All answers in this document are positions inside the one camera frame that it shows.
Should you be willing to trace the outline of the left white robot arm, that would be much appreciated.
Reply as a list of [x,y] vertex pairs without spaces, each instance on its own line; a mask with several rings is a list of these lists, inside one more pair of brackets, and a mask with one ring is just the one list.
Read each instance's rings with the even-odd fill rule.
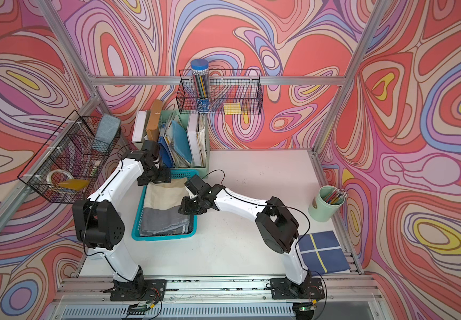
[[160,160],[159,144],[145,141],[140,150],[125,153],[97,191],[72,205],[76,237],[85,256],[102,257],[113,271],[116,289],[142,291],[145,286],[143,271],[123,241],[125,224],[117,209],[133,185],[171,180],[170,169],[160,167]]

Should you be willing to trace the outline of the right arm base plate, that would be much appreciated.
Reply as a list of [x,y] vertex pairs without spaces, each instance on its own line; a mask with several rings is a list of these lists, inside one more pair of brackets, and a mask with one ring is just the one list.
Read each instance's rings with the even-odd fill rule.
[[284,278],[272,278],[266,284],[273,300],[308,299],[320,301],[326,297],[326,291],[321,279],[307,277],[301,284]]

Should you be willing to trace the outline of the navy pillowcase with yellow stripe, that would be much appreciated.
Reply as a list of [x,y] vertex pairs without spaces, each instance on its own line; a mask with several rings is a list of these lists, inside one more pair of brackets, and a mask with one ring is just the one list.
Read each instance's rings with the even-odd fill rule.
[[305,235],[298,243],[298,250],[314,276],[350,270],[349,262],[333,231]]

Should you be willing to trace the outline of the beige and grey pillowcase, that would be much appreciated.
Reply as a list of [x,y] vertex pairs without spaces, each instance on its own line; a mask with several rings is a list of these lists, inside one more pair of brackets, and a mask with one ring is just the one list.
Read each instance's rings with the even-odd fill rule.
[[189,231],[190,217],[179,213],[181,201],[189,195],[187,178],[147,186],[139,228],[141,237],[182,235]]

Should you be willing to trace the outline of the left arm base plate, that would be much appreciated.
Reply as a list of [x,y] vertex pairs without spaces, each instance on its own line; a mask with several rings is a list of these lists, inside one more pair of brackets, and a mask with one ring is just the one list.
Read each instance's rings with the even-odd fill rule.
[[113,281],[114,287],[105,290],[111,301],[158,301],[163,300],[167,281],[164,279],[143,279],[142,281]]

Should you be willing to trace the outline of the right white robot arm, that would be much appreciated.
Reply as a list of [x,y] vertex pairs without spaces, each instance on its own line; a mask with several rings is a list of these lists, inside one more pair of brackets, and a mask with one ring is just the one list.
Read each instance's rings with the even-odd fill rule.
[[299,287],[305,285],[309,272],[297,254],[299,222],[278,197],[253,199],[222,184],[209,185],[198,175],[188,179],[185,187],[189,195],[181,201],[180,214],[202,215],[213,209],[253,221],[265,245],[281,255],[286,279]]

